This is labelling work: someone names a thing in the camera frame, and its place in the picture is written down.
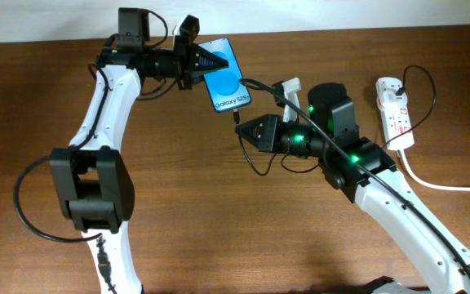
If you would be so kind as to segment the blue screen Galaxy smartphone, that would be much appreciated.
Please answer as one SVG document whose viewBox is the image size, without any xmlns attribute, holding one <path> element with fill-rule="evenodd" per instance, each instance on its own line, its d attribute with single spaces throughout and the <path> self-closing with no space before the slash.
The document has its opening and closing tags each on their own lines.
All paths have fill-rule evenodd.
<svg viewBox="0 0 470 294">
<path fill-rule="evenodd" d="M 228 62 L 227 69 L 204 75 L 214 111 L 222 113 L 249 105 L 251 95 L 248 88 L 240 84 L 240 79 L 243 78 L 242 71 L 229 39 L 220 38 L 204 42 L 200 47 Z"/>
</svg>

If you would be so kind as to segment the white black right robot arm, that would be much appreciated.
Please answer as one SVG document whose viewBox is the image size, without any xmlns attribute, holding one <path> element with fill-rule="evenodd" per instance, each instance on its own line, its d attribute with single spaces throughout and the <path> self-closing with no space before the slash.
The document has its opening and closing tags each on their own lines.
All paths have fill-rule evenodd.
<svg viewBox="0 0 470 294">
<path fill-rule="evenodd" d="M 254 79 L 241 84 L 266 91 L 304 119 L 284 122 L 265 114 L 236 127 L 259 151 L 318 160 L 326 181 L 377 221 L 423 276 L 433 293 L 470 293 L 468 250 L 425 206 L 395 162 L 359 135 L 354 106 L 341 83 L 308 92 L 308 111 L 286 98 L 284 87 Z"/>
</svg>

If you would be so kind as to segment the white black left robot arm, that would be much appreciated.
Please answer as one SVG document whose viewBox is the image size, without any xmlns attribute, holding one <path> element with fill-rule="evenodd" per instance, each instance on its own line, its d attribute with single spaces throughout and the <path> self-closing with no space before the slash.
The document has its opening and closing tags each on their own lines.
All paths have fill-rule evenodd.
<svg viewBox="0 0 470 294">
<path fill-rule="evenodd" d="M 146 78 L 172 79 L 187 90 L 228 62 L 194 42 L 200 24 L 185 16 L 173 47 L 149 43 L 149 11 L 121 8 L 118 32 L 104 44 L 90 70 L 95 91 L 77 134 L 53 149 L 50 166 L 63 216 L 87 243 L 103 293 L 142 293 L 128 238 L 135 189 L 121 156 L 122 138 L 136 101 L 155 100 L 167 87 L 143 92 Z"/>
</svg>

